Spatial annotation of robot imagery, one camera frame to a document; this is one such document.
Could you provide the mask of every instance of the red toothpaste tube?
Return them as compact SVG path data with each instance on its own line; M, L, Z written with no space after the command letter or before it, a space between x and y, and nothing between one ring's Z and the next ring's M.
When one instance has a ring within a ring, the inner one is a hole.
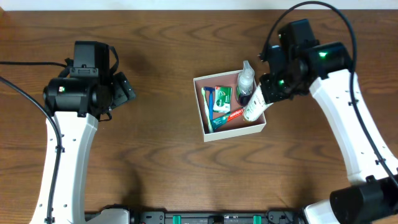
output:
M216 130L217 128L226 124L228 121L231 121L232 119L237 118L238 116L241 116L242 114L243 114L243 108L240 108L234 112L229 112L229 113L225 114L224 116L220 116L219 118L214 119L213 121L211 121L213 130Z

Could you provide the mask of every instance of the box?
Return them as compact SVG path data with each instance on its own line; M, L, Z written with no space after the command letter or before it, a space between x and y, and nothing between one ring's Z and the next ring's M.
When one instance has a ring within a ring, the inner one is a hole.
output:
M238 104L235 97L236 80L238 79L239 72L241 72L241 70L233 72L224 72L215 75L207 75L205 77L199 77L193 79L193 88L195 90L195 97L197 99L201 130L203 133L203 140L205 142L241 136L244 134L258 133L262 131L262 129L266 125L266 118L264 114L262 114L259 117L259 119L257 119L257 121L251 123L243 121L243 117L239 116L233 119L232 121L222 125L220 128L215 130L214 133L209 132L206 113L205 113L205 104L203 102L201 88L204 86L214 87L217 85L232 87L233 90L231 98L231 111L239 109L242 106ZM206 91L206 101L209 104L208 99L209 99L209 91ZM213 113L213 119L225 115L224 113L214 113L212 111L210 111L210 113Z

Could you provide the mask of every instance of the white arm segment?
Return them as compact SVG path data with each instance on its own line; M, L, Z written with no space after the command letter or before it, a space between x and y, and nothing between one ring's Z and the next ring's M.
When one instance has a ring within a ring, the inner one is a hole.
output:
M91 143L97 131L98 120L90 114L87 114L85 118L79 118L76 112L55 112L53 120L63 136L62 146L65 148L65 152L61 154L52 216L57 224L86 223L84 199L87 164ZM43 224L47 217L47 203L55 164L56 145L57 138L47 120L47 153L42 186L31 224ZM118 218L109 220L109 217L113 216L112 213L117 213ZM102 219L109 220L109 222L102 222ZM101 215L90 221L94 220L98 222L90 223L128 224L129 213L122 209L104 210Z
M373 175L377 180L387 177L386 171L377 164L377 157L363 133L355 115L353 106L349 105L348 70L340 70L328 74L329 78L317 78L310 86L310 92L328 119L333 134L343 154L348 180L353 185L366 182L366 177ZM355 98L364 123L376 144L381 156L391 172L397 174L398 160L383 141L376 125L366 107L358 85L358 77L354 76ZM309 224L337 224L338 221L331 209L330 201L323 200L307 206L304 214Z

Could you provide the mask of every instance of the wooden surface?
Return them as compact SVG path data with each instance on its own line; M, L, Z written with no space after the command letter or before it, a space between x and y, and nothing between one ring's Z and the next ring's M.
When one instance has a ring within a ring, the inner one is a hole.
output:
M340 149L311 96L272 105L263 132L203 143L192 79L238 70L256 55L282 11L8 12L0 21L0 60L73 57L75 40L115 46L119 69L137 99L100 123L91 148L85 210L125 203L143 210L267 210L301 207L349 186ZM398 155L398 14L345 11L358 39L364 98L387 145ZM330 11L311 19L323 43L350 49ZM276 34L273 43L277 42ZM42 102L58 67L0 66L0 74ZM0 223L27 223L39 196L45 118L0 85ZM396 222L390 218L383 222Z

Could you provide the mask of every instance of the bottle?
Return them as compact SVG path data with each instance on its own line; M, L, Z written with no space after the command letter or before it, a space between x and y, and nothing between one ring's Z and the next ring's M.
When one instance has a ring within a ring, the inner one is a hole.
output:
M243 111L243 120L247 122L256 121L260 115L272 105L272 103L267 104L261 92L261 83L257 86L253 93L248 105Z
M238 75L236 85L236 101L241 106L249 103L250 96L253 93L254 70L251 68L249 61L243 62L243 70Z

